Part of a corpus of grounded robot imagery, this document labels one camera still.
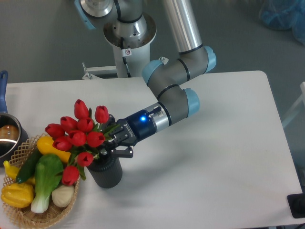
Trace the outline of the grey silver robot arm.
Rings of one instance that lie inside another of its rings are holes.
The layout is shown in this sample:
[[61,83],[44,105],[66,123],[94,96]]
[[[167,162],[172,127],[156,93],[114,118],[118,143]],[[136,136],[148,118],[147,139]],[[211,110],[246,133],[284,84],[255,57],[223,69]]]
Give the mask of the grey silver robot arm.
[[86,77],[116,74],[119,78],[142,77],[157,102],[118,120],[109,132],[110,141],[99,150],[112,157],[133,156],[138,142],[196,113],[200,101],[192,89],[181,84],[212,70],[216,56],[203,46],[191,3],[165,0],[163,6],[179,58],[150,60],[150,44],[156,35],[154,20],[142,10],[140,0],[77,0],[75,6],[89,29],[103,23],[104,36],[113,47],[114,66],[84,68]]

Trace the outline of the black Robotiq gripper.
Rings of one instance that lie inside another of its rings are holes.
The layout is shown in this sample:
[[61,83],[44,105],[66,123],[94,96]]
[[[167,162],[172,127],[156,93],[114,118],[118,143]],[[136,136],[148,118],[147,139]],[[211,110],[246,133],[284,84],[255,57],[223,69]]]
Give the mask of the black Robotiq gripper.
[[[156,127],[149,114],[147,110],[142,109],[117,121],[110,114],[108,121],[102,124],[102,129],[114,128],[109,132],[109,137],[113,140],[105,143],[105,148],[102,148],[100,153],[115,158],[133,158],[131,146],[135,146],[138,142],[156,133]],[[126,148],[117,149],[118,146],[126,146]]]

